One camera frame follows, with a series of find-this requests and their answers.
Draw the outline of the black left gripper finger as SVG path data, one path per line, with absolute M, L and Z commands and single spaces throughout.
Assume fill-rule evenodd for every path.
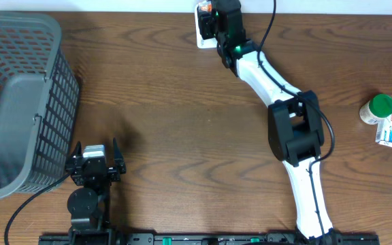
M 114 137 L 113 138 L 113 151 L 114 151 L 114 163 L 117 167 L 124 167 L 125 166 L 125 160 L 124 157 L 120 151 L 120 148 L 118 147 L 117 140 Z
M 81 142 L 78 141 L 76 143 L 76 146 L 75 146 L 73 152 L 70 154 L 69 159 L 76 159 L 77 157 L 80 157 L 81 155 L 82 155 Z

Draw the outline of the orange Kleenex tissue pack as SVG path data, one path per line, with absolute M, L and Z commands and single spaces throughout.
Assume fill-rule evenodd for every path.
M 211 0 L 203 0 L 197 4 L 197 10 L 200 12 L 211 12 L 212 11 L 212 2 Z

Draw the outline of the green lid white jar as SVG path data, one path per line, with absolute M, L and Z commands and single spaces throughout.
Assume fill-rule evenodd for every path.
M 368 125 L 376 125 L 392 114 L 392 97 L 378 94 L 359 110 L 360 119 Z

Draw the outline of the white Panadol medicine box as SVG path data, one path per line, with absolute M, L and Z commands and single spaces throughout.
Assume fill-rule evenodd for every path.
M 392 114 L 378 123 L 375 142 L 392 148 Z

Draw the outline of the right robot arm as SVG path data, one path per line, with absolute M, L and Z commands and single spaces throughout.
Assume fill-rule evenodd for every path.
M 267 134 L 274 156 L 285 166 L 295 199 L 298 242 L 328 244 L 333 225 L 327 214 L 320 177 L 324 157 L 322 124 L 327 121 L 312 91 L 289 84 L 246 37 L 240 4 L 216 1 L 195 6 L 197 45 L 216 48 L 225 67 L 245 81 L 267 107 Z

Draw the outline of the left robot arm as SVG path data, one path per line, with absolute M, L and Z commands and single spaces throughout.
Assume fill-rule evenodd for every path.
M 93 145 L 81 149 L 81 143 L 71 153 L 65 170 L 79 186 L 68 198 L 71 214 L 70 245 L 117 245 L 125 236 L 110 224 L 110 187 L 127 172 L 124 157 L 113 140 L 114 165 L 108 167 L 105 146 Z

